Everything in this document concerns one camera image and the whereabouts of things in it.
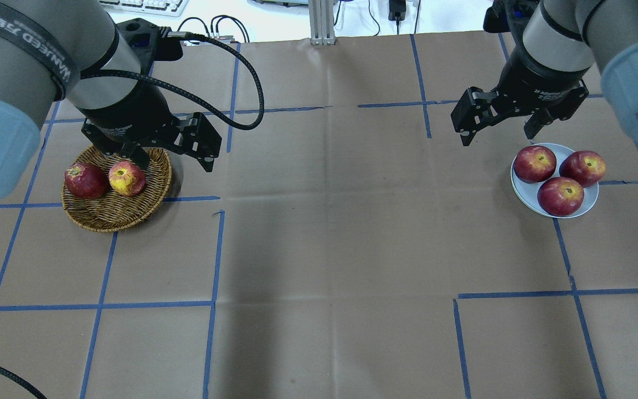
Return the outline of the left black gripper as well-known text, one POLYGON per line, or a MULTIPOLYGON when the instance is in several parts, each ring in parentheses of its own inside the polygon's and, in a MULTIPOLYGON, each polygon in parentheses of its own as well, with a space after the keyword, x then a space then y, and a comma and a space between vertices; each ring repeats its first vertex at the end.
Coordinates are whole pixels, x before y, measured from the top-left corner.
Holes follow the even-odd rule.
POLYGON ((173 144, 175 154, 194 158, 207 173, 220 154, 222 137, 208 118, 194 112, 178 119, 153 84, 137 83, 109 106, 78 109, 87 120, 81 131, 99 151, 117 152, 142 170, 148 170, 151 161, 144 146, 173 144))

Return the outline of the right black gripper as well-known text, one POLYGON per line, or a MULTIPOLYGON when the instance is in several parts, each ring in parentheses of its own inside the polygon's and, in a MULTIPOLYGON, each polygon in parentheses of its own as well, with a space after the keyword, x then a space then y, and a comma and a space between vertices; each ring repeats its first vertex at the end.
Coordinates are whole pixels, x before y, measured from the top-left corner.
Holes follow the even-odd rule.
POLYGON ((570 119, 588 95, 582 78, 589 68, 577 71, 552 70, 537 62, 522 47, 512 51, 496 88, 483 91, 469 86, 450 114, 454 131, 468 147, 476 134, 496 126, 502 113, 519 109, 517 115, 534 111, 524 124, 527 139, 534 139, 554 119, 570 119))

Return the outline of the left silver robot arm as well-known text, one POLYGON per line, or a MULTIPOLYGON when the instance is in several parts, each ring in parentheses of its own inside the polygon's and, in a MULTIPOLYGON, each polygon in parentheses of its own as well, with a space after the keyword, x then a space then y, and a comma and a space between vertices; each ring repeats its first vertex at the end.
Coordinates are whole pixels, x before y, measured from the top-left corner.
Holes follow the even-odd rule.
POLYGON ((63 99, 107 156, 144 168, 143 149, 162 147, 210 172, 219 133, 200 112, 173 116, 145 81, 154 62, 179 60, 184 37, 140 18, 115 23, 96 1, 0 1, 0 199, 16 188, 50 107, 63 99))

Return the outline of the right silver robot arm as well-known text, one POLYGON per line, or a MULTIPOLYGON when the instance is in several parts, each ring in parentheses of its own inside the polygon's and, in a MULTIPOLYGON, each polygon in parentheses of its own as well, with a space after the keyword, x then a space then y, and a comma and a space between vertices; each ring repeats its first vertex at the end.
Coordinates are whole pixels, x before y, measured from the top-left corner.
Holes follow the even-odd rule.
POLYGON ((515 46, 498 84, 467 88, 451 112, 464 146, 512 117, 528 118, 528 139, 570 119, 589 94, 583 76, 593 66, 620 128, 638 141, 638 1, 494 1, 483 29, 511 33, 515 46))

